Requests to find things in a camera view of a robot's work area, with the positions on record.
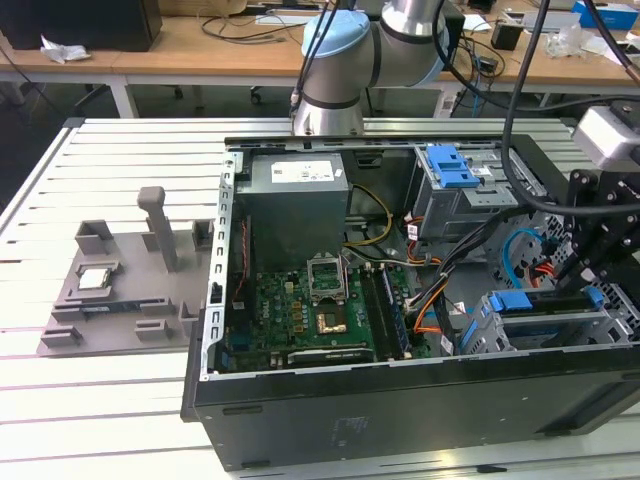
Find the table leg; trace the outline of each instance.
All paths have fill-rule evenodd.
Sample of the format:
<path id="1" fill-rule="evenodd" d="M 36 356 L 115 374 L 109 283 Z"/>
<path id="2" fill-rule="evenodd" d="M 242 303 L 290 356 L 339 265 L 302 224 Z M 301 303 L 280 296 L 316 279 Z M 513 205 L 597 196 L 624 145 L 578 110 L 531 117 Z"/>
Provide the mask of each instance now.
<path id="1" fill-rule="evenodd" d="M 202 110 L 204 108 L 204 99 L 202 98 L 202 85 L 193 85 L 191 88 L 193 89 L 193 98 L 196 104 L 196 109 Z"/>
<path id="2" fill-rule="evenodd" d="M 17 83 L 0 82 L 0 93 L 2 93 L 12 105 L 24 104 L 24 95 L 22 95 L 20 86 Z"/>
<path id="3" fill-rule="evenodd" d="M 551 94 L 549 92 L 545 93 L 542 96 L 542 100 L 540 100 L 540 106 L 541 107 L 545 107 L 547 105 L 547 103 L 549 102 L 549 98 L 551 97 Z"/>
<path id="4" fill-rule="evenodd" d="M 116 102 L 120 118 L 138 118 L 138 108 L 131 93 L 131 86 L 124 80 L 118 79 L 110 85 L 113 100 Z"/>
<path id="5" fill-rule="evenodd" d="M 440 96 L 436 102 L 436 109 L 433 118 L 449 118 L 456 103 L 458 92 L 461 88 L 458 85 L 446 85 L 440 88 Z"/>
<path id="6" fill-rule="evenodd" d="M 382 112 L 384 111 L 384 102 L 387 100 L 387 89 L 386 88 L 376 88 L 376 92 L 378 92 L 378 98 L 376 100 L 376 104 L 374 109 L 376 111 Z"/>

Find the motherboard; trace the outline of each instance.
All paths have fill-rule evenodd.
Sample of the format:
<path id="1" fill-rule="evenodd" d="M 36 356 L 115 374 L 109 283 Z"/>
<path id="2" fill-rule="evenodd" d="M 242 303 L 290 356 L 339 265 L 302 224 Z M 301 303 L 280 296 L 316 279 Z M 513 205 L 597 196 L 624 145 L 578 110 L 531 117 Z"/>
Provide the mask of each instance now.
<path id="1" fill-rule="evenodd" d="M 315 292 L 339 290 L 339 275 L 344 298 L 318 300 Z M 402 306 L 410 289 L 400 266 L 257 273 L 255 280 L 250 322 L 232 323 L 225 336 L 227 371 L 429 356 L 409 342 Z"/>

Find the expansion slot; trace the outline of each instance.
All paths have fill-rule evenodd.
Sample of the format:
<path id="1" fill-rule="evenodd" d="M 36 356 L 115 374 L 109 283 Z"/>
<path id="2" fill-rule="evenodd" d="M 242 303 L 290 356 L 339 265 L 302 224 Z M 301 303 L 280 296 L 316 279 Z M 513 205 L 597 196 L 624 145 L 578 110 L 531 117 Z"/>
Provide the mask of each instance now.
<path id="1" fill-rule="evenodd" d="M 371 326 L 376 356 L 379 359 L 403 358 L 396 331 L 392 305 L 386 292 L 384 270 L 360 270 L 360 283 Z"/>

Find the blue drive bracket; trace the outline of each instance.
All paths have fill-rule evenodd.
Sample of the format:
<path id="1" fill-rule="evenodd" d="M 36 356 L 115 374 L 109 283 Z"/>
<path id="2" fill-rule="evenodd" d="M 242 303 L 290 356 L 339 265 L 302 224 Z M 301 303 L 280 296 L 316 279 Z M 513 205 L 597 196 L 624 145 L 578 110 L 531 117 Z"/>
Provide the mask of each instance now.
<path id="1" fill-rule="evenodd" d="M 428 146 L 427 160 L 440 176 L 440 185 L 444 188 L 474 188 L 480 185 L 480 179 L 469 170 L 467 159 L 453 145 Z"/>
<path id="2" fill-rule="evenodd" d="M 489 297 L 489 303 L 496 312 L 510 311 L 510 310 L 531 310 L 533 305 L 531 300 L 525 292 L 512 291 L 512 292 L 494 292 Z"/>

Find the green circuit board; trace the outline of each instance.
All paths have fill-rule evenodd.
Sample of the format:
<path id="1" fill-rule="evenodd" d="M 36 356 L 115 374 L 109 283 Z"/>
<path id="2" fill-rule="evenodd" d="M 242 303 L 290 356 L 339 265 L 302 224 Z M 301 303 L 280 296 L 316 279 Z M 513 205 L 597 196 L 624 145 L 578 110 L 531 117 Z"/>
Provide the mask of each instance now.
<path id="1" fill-rule="evenodd" d="M 387 275 L 395 301 L 401 305 L 409 295 L 405 273 L 388 267 Z M 255 318 L 250 331 L 231 331 L 226 336 L 231 371 L 278 368 L 274 361 L 288 352 L 308 349 L 366 348 L 375 352 L 374 335 L 362 291 L 362 272 L 347 269 L 346 300 L 342 305 L 311 300 L 307 270 L 258 273 L 255 285 Z M 335 268 L 315 270 L 314 288 L 339 286 Z M 419 352 L 419 357 L 428 352 Z"/>

